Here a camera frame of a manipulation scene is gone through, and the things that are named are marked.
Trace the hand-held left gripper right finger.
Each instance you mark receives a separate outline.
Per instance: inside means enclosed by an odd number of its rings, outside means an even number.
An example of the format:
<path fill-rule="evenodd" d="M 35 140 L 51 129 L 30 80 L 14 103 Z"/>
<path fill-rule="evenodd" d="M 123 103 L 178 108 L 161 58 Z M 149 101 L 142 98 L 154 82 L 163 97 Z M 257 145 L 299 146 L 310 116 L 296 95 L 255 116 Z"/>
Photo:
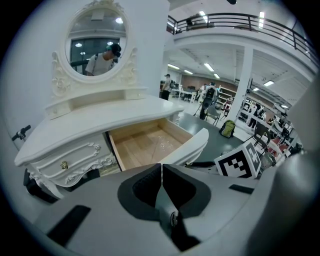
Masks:
<path fill-rule="evenodd" d="M 183 218 L 199 216 L 211 200 L 211 190 L 204 182 L 178 170 L 175 165 L 162 166 L 162 185 Z"/>

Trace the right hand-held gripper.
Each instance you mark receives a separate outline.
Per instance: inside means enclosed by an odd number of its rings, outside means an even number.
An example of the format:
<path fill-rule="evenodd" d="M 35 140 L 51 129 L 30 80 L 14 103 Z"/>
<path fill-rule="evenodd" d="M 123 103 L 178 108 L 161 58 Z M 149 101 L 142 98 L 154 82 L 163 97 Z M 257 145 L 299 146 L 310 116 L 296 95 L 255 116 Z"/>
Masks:
<path fill-rule="evenodd" d="M 244 142 L 213 161 L 187 163 L 189 168 L 217 171 L 221 176 L 255 179 L 261 169 L 261 160 L 254 145 Z"/>

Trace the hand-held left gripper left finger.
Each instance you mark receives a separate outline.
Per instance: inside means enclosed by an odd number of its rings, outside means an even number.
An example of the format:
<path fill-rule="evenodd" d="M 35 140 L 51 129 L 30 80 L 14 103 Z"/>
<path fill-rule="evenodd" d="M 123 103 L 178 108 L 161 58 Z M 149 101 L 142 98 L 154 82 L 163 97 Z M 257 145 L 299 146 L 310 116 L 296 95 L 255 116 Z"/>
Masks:
<path fill-rule="evenodd" d="M 156 209 L 158 192 L 162 185 L 162 165 L 156 163 L 124 180 L 117 191 L 122 207 L 133 217 L 145 221 L 160 220 Z"/>

